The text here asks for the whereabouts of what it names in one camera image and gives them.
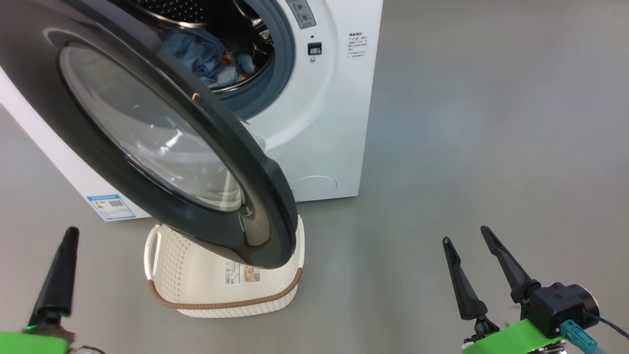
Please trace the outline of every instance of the brown rope rim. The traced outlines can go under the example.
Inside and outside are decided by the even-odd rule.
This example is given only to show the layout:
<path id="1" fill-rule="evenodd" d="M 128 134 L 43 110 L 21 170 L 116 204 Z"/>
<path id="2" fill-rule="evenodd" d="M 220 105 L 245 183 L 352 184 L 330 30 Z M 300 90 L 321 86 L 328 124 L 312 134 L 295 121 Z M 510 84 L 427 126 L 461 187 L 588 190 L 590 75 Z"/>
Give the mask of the brown rope rim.
<path id="1" fill-rule="evenodd" d="M 288 295 L 299 283 L 301 279 L 301 274 L 304 269 L 297 269 L 297 273 L 295 277 L 292 279 L 292 282 L 288 285 L 287 288 L 280 291 L 279 293 L 271 296 L 259 297 L 257 299 L 244 300 L 244 301 L 234 301 L 234 302 L 221 302 L 219 304 L 178 304 L 176 302 L 170 302 L 163 298 L 155 288 L 155 282 L 153 280 L 148 281 L 148 288 L 151 290 L 151 294 L 160 304 L 168 307 L 169 309 L 178 309 L 178 310 L 218 310 L 218 309 L 230 309 L 234 307 L 243 307 L 250 305 L 259 305 L 265 302 L 275 301 L 277 299 L 281 299 L 284 296 Z"/>

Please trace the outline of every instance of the plastic basket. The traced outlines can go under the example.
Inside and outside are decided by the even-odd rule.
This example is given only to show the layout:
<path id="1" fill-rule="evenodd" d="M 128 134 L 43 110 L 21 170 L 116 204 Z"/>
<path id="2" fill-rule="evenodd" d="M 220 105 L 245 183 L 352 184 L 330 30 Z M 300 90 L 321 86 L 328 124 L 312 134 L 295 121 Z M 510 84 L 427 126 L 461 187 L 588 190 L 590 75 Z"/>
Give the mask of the plastic basket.
<path id="1" fill-rule="evenodd" d="M 295 254 L 278 269 L 254 269 L 230 261 L 165 225 L 151 230 L 144 250 L 144 270 L 153 296 L 192 317 L 242 317 L 283 309 L 297 292 L 303 265 L 301 217 Z"/>

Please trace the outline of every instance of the product label on basket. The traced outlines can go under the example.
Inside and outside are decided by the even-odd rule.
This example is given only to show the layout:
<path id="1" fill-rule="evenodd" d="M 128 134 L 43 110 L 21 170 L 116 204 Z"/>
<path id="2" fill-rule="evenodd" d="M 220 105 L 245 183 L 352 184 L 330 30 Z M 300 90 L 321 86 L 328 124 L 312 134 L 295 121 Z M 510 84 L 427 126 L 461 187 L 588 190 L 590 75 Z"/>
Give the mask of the product label on basket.
<path id="1" fill-rule="evenodd" d="M 122 198 L 117 194 L 96 195 L 88 197 L 87 200 L 96 207 L 96 210 L 101 213 L 105 220 L 130 219 L 135 217 L 131 209 L 126 206 Z"/>
<path id="2" fill-rule="evenodd" d="M 259 281 L 260 269 L 234 261 L 225 261 L 225 285 L 257 283 Z"/>

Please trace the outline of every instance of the blue cable connector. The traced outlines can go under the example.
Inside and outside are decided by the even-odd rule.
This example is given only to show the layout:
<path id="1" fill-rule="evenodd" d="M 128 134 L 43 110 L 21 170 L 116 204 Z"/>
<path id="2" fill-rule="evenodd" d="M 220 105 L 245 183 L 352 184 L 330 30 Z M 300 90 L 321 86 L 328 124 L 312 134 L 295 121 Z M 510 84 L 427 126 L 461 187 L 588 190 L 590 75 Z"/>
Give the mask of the blue cable connector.
<path id="1" fill-rule="evenodd" d="M 561 324 L 561 335 L 585 354 L 604 354 L 605 352 L 597 348 L 597 342 L 590 337 L 578 324 L 573 320 Z"/>

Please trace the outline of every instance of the control panel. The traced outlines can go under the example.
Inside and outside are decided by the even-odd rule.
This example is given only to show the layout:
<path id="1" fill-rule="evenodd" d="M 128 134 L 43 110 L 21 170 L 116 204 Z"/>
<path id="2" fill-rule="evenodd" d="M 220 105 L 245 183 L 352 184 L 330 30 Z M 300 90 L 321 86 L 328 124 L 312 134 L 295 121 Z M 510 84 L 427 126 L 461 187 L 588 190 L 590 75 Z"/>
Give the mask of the control panel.
<path id="1" fill-rule="evenodd" d="M 313 15 L 307 0 L 286 0 L 291 7 L 292 14 L 295 16 L 299 28 L 310 28 L 316 26 L 315 16 Z"/>

